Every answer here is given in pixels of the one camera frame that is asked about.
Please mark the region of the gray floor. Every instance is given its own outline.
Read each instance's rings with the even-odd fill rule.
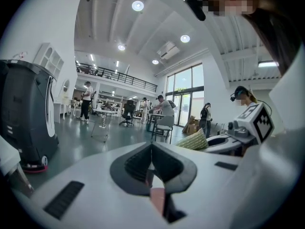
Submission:
[[[97,116],[91,115],[90,121],[86,123],[69,115],[65,120],[61,119],[60,124],[55,123],[55,131],[60,143],[55,155],[49,160],[48,170],[37,174],[27,174],[34,189],[84,157],[122,146],[150,141],[152,137],[152,133],[146,131],[146,125],[142,125],[140,128],[139,124],[136,123],[135,126],[126,127],[125,124],[119,125],[119,122],[124,120],[123,118],[112,117],[109,136],[104,143],[104,137],[101,137],[101,134],[105,133],[105,129],[99,128],[98,125],[96,125],[93,137],[91,137],[94,122],[97,120]],[[175,126],[172,144],[185,136],[182,133],[182,128]],[[165,137],[157,136],[157,141],[164,142]]]

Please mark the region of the cable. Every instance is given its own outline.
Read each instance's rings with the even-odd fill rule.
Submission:
[[[264,104],[266,104],[269,108],[270,108],[270,116],[272,115],[272,108],[269,106],[269,104],[267,104],[266,102],[257,99],[257,101],[263,102]]]

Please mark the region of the ceiling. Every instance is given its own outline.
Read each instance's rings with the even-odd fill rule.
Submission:
[[[75,38],[99,41],[114,49],[123,44],[132,55],[145,60],[155,73],[206,49],[202,36],[198,36],[202,32],[194,29],[185,19],[187,16],[160,0],[140,0],[144,3],[144,9],[136,12],[131,6],[134,1],[136,0],[81,0]],[[258,68],[259,61],[270,60],[271,57],[244,18],[215,17],[210,13],[206,17],[204,24],[221,54],[228,82],[280,77],[277,68]],[[184,34],[191,38],[188,43],[180,41]],[[167,42],[173,42],[180,51],[168,60],[161,60],[157,52]],[[81,60],[90,62],[87,53],[76,52],[76,55]],[[115,67],[115,58],[108,60],[107,55],[94,57],[101,58],[99,64],[104,68]],[[153,65],[154,59],[159,60],[160,64]],[[127,61],[123,62],[119,69],[122,73],[128,65]]]
[[[95,91],[96,82],[91,81],[91,86],[93,87],[93,90]],[[85,92],[86,88],[84,87],[84,80],[77,79],[76,84],[75,84],[75,88],[76,88],[76,90]],[[103,93],[112,94],[112,91],[115,92],[115,96],[124,97],[124,98],[127,98],[127,99],[131,98],[131,97],[135,97],[135,96],[137,96],[137,99],[142,99],[144,97],[147,97],[142,93],[136,93],[136,92],[129,91],[129,90],[126,90],[126,89],[123,89],[123,88],[112,87],[112,86],[109,86],[109,85],[100,84],[100,93],[103,92]]]

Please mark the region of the glass door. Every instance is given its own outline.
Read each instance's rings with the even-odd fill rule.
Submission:
[[[180,112],[180,100],[181,100],[181,95],[175,95],[173,102],[175,103],[176,107],[173,109],[175,112],[175,122],[174,124],[178,124],[178,115]]]
[[[176,105],[176,107],[174,108],[175,125],[184,127],[187,124],[190,112],[190,102],[190,94],[179,94],[174,96],[174,103]]]

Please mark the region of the railing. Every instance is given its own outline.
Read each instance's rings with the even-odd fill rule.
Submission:
[[[156,92],[157,91],[157,85],[140,80],[138,78],[132,77],[130,75],[126,75],[123,73],[115,72],[113,70],[108,70],[102,67],[97,67],[96,69],[86,63],[76,63],[77,72],[85,73],[85,74],[91,74],[91,75],[97,75],[102,78],[111,79],[117,82],[123,82],[129,85],[137,86],[149,91]]]

